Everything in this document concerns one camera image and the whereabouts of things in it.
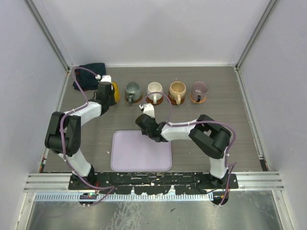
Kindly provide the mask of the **brown wooden coaster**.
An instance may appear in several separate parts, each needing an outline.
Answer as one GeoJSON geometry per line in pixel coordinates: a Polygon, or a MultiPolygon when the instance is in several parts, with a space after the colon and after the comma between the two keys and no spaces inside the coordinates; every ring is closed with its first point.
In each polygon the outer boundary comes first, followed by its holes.
{"type": "Polygon", "coordinates": [[[134,104],[134,103],[137,103],[139,101],[141,101],[141,99],[143,98],[143,95],[141,95],[137,100],[130,100],[128,97],[125,96],[125,100],[130,103],[130,104],[134,104]]]}
{"type": "Polygon", "coordinates": [[[160,94],[152,94],[152,95],[149,95],[147,98],[146,98],[146,102],[147,103],[151,103],[152,105],[159,105],[162,103],[163,101],[163,95],[160,95],[160,94]]]}
{"type": "Polygon", "coordinates": [[[175,95],[175,97],[172,98],[172,96],[169,94],[169,95],[168,95],[168,98],[169,98],[169,100],[171,101],[171,104],[172,104],[172,105],[181,105],[181,104],[183,104],[184,101],[185,101],[185,97],[183,97],[183,98],[180,97],[180,103],[177,103],[178,95],[175,95]]]}

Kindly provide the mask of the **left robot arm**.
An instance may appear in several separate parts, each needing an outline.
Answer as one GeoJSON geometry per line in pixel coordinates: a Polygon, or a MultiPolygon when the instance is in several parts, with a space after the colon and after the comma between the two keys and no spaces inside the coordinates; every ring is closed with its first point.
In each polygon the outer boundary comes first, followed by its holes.
{"type": "Polygon", "coordinates": [[[115,89],[110,81],[98,84],[94,98],[84,105],[65,113],[54,112],[51,115],[45,147],[63,158],[79,178],[79,185],[85,190],[106,190],[109,187],[98,187],[93,166],[81,152],[81,128],[87,122],[102,116],[110,106],[116,104],[115,89]]]}

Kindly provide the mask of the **grey-green ceramic mug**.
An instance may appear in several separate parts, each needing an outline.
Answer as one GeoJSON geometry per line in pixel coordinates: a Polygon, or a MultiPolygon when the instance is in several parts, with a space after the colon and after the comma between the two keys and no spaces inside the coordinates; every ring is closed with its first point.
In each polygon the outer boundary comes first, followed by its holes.
{"type": "Polygon", "coordinates": [[[142,95],[141,88],[136,82],[129,82],[125,87],[125,96],[130,100],[137,100],[142,95]]]}

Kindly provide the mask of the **woven rattan coaster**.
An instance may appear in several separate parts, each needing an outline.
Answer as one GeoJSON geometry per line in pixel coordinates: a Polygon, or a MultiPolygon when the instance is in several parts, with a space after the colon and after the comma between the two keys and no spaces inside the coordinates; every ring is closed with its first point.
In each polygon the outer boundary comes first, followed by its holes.
{"type": "Polygon", "coordinates": [[[194,100],[194,99],[192,98],[191,93],[190,93],[190,95],[189,95],[189,98],[190,98],[190,100],[191,100],[193,103],[195,103],[195,104],[201,104],[201,103],[204,103],[204,102],[206,101],[207,96],[204,96],[204,98],[203,98],[202,100],[200,100],[199,102],[196,101],[196,100],[194,100]]]}

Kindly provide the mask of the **white ceramic mug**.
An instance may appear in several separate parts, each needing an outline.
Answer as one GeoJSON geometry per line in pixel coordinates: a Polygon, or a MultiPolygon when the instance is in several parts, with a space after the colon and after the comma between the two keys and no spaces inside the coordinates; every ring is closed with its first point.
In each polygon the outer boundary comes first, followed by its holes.
{"type": "Polygon", "coordinates": [[[163,93],[163,87],[160,83],[158,82],[151,82],[148,84],[148,87],[147,87],[147,97],[149,95],[152,95],[152,94],[160,94],[162,95],[163,93]]]}

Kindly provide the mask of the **purple transparent mug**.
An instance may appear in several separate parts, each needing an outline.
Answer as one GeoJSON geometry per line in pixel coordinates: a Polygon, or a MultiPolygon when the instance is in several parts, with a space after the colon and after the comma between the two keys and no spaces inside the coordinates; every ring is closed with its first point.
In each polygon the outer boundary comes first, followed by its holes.
{"type": "Polygon", "coordinates": [[[204,96],[207,96],[206,93],[208,92],[208,89],[208,85],[205,82],[197,81],[193,83],[190,93],[192,95],[192,98],[199,102],[204,98],[204,96]]]}

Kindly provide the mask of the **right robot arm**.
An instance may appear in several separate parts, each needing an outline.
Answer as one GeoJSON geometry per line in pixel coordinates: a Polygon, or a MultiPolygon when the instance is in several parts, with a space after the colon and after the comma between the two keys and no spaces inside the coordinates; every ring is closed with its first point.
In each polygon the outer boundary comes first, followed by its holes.
{"type": "Polygon", "coordinates": [[[200,115],[190,122],[157,123],[155,118],[142,114],[136,125],[143,135],[155,142],[170,142],[173,140],[190,140],[209,157],[209,178],[214,188],[220,189],[227,184],[228,167],[225,163],[225,153],[230,146],[231,132],[207,115],[200,115]]]}

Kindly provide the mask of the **yellow transparent mug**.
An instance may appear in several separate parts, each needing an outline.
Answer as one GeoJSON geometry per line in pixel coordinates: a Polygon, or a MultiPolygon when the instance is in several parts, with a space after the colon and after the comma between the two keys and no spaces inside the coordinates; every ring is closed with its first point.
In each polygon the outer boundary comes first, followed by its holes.
{"type": "Polygon", "coordinates": [[[112,82],[112,85],[114,87],[115,102],[118,103],[120,101],[120,94],[119,94],[118,85],[115,82],[112,82]]]}

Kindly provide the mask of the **lavender plastic tray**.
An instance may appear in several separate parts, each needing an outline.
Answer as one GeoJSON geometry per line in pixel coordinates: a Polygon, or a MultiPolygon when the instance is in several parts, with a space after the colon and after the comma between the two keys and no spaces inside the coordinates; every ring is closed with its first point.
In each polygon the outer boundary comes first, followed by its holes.
{"type": "Polygon", "coordinates": [[[113,135],[110,167],[115,172],[164,172],[172,167],[170,142],[157,143],[140,130],[113,135]]]}

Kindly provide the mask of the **beige ceramic mug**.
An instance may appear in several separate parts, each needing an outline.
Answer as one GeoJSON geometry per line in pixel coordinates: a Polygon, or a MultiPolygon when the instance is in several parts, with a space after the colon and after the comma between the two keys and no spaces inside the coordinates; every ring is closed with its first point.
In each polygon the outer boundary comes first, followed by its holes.
{"type": "Polygon", "coordinates": [[[185,84],[180,81],[175,81],[171,83],[169,90],[168,90],[168,94],[170,94],[172,98],[174,98],[175,95],[178,95],[178,98],[177,98],[178,104],[180,103],[180,97],[182,98],[186,97],[186,93],[187,93],[187,88],[185,84]]]}

